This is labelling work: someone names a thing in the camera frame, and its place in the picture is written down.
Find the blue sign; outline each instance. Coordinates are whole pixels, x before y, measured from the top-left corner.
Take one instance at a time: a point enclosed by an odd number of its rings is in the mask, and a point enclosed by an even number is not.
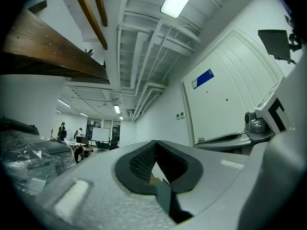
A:
[[[209,81],[210,79],[214,78],[211,69],[207,70],[205,73],[201,74],[197,79],[192,81],[193,89],[200,87],[205,82]]]

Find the white ceiling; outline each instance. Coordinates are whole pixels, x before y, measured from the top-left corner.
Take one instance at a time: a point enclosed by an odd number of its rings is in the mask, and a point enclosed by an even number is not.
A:
[[[95,0],[89,1],[101,24]],[[164,0],[104,1],[109,25],[101,27],[108,51],[103,50],[77,0],[64,0],[83,35],[84,47],[94,49],[92,57],[100,64],[106,61],[111,85],[68,82],[61,99],[72,108],[59,103],[58,110],[72,114],[83,112],[91,118],[118,119],[113,108],[118,104],[124,119],[130,120],[126,111],[136,109],[143,85],[148,81],[167,85],[171,68],[176,67],[179,59],[193,54],[201,29],[224,0],[190,0],[178,19],[160,12]],[[144,106],[156,96],[151,94]]]

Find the wall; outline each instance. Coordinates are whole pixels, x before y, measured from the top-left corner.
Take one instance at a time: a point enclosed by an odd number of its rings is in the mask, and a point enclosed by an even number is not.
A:
[[[24,6],[29,8],[41,1],[44,0],[28,0]],[[75,44],[79,49],[84,50],[81,31],[63,0],[47,0],[47,7],[35,15]]]
[[[103,128],[110,129],[109,137],[111,140],[112,139],[112,120],[104,120]]]
[[[192,66],[203,59],[202,54],[223,31],[231,25],[236,26],[264,48],[258,37],[260,29],[284,29],[288,33],[291,28],[284,20],[286,10],[279,0],[227,0],[215,15],[206,23],[199,35],[200,45],[195,47],[190,59],[179,60],[171,70],[169,86],[163,95],[147,110],[137,123],[137,141],[164,139],[182,145],[189,145],[187,119],[176,120],[176,114],[184,111],[180,78],[185,76]],[[301,51],[292,53],[292,59],[299,61]],[[293,69],[293,65],[274,60],[284,76]]]
[[[64,83],[64,77],[55,76],[0,76],[0,116],[35,125],[40,135],[50,137]]]
[[[67,130],[67,139],[73,139],[73,136],[79,128],[82,128],[84,135],[86,134],[87,117],[81,115],[68,115],[64,113],[55,112],[53,118],[52,128],[55,129],[57,121],[65,122],[65,129]],[[53,130],[53,137],[56,137],[58,128]]]
[[[156,139],[189,145],[186,118],[176,120],[176,114],[184,112],[179,76],[170,75],[165,92],[137,122],[137,142]]]
[[[136,143],[136,128],[137,128],[136,123],[132,123],[130,121],[120,122],[120,135],[119,135],[120,147]]]

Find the fluorescent light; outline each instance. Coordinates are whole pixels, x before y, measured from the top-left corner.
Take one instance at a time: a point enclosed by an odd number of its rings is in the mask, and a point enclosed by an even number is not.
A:
[[[173,18],[178,18],[189,0],[165,0],[161,12]]]
[[[59,99],[59,102],[61,102],[62,104],[66,105],[68,107],[71,107],[70,105],[66,104],[65,102],[61,101],[60,99]]]
[[[114,105],[114,108],[115,108],[116,113],[120,113],[120,110],[119,110],[119,106],[118,106],[118,105]]]
[[[84,113],[80,113],[81,115],[83,115],[83,116],[86,116],[86,117],[88,117],[88,115],[85,115]]]

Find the chair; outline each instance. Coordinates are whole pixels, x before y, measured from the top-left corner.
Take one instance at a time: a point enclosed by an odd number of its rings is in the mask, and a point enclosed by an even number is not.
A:
[[[104,142],[100,142],[100,141],[96,141],[96,146],[98,148],[97,152],[108,150],[110,148],[109,143],[104,143]]]

